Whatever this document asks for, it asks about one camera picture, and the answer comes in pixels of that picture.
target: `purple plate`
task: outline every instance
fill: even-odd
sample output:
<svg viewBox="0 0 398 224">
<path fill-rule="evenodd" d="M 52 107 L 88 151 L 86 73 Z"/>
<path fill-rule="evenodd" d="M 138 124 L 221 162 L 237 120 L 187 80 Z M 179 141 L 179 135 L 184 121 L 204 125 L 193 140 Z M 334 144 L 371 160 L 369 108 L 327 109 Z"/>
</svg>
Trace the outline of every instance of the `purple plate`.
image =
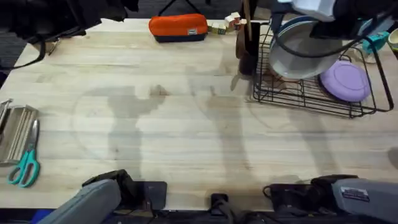
<svg viewBox="0 0 398 224">
<path fill-rule="evenodd" d="M 366 72 L 351 62 L 337 61 L 320 81 L 330 94 L 348 102 L 363 101 L 371 93 Z"/>
</svg>

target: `pencil case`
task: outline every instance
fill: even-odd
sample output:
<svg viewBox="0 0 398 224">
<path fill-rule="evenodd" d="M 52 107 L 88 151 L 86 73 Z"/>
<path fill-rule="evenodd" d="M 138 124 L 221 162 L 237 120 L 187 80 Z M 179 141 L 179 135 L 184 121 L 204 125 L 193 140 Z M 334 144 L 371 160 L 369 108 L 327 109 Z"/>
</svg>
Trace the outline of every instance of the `pencil case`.
<svg viewBox="0 0 398 224">
<path fill-rule="evenodd" d="M 199 13 L 179 16 L 154 16 L 149 30 L 158 42 L 188 42 L 204 40 L 207 20 Z"/>
</svg>

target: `metal rack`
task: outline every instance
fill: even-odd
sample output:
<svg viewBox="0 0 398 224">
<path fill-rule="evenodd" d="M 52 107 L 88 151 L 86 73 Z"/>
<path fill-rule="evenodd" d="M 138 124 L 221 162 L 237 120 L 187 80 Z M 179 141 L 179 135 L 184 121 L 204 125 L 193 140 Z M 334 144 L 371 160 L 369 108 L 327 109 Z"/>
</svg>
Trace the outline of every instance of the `metal rack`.
<svg viewBox="0 0 398 224">
<path fill-rule="evenodd" d="M 261 26 L 268 26 L 268 22 L 264 22 Z M 307 78 L 303 80 L 287 80 L 278 75 L 272 74 L 268 64 L 268 53 L 270 49 L 270 40 L 272 39 L 272 31 L 267 28 L 266 34 L 260 35 L 259 53 L 257 68 L 253 76 L 253 98 L 260 103 L 272 103 L 275 105 L 285 105 L 294 108 L 305 108 L 307 110 L 317 111 L 321 113 L 334 114 L 349 118 L 362 117 L 366 114 L 374 114 L 375 112 L 387 112 L 394 108 L 394 102 L 387 84 L 387 80 L 382 69 L 378 54 L 374 49 L 377 67 L 380 73 L 381 84 L 384 87 L 384 98 L 388 106 L 382 109 L 377 106 L 371 76 L 369 76 L 368 68 L 364 63 L 362 51 L 356 47 L 350 50 L 358 51 L 358 55 L 362 58 L 363 68 L 368 75 L 369 86 L 371 89 L 370 96 L 362 102 L 350 103 L 341 101 L 331 96 L 318 81 L 318 77 Z M 353 59 L 348 56 L 347 51 L 340 55 L 339 60 L 347 60 L 352 62 Z"/>
</svg>

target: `wooden table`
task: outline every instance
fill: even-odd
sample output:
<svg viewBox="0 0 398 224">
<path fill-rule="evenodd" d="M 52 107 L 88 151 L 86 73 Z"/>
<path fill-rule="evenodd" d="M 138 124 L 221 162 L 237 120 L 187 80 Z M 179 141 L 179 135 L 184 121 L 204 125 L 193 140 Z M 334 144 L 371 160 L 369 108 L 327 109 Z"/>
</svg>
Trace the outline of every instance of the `wooden table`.
<svg viewBox="0 0 398 224">
<path fill-rule="evenodd" d="M 19 189 L 0 168 L 0 207 L 57 208 L 117 169 L 166 181 L 169 209 L 207 208 L 213 192 L 269 208 L 263 186 L 326 174 L 398 182 L 396 110 L 350 120 L 259 105 L 237 75 L 234 34 L 158 44 L 147 23 L 104 21 L 10 74 L 0 100 L 40 111 L 41 172 Z M 36 56 L 28 46 L 18 64 Z M 396 59 L 387 47 L 381 58 L 397 98 Z"/>
</svg>

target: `label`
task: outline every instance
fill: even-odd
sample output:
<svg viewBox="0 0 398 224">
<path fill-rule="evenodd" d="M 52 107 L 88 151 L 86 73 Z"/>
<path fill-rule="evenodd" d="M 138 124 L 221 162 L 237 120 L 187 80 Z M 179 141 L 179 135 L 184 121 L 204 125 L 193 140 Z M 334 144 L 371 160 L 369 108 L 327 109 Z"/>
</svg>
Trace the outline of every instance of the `label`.
<svg viewBox="0 0 398 224">
<path fill-rule="evenodd" d="M 189 29 L 188 30 L 188 35 L 197 35 L 198 31 L 196 29 Z"/>
<path fill-rule="evenodd" d="M 367 190 L 355 189 L 351 187 L 341 187 L 341 194 L 344 198 L 361 200 L 363 202 L 369 202 L 369 195 Z"/>
</svg>

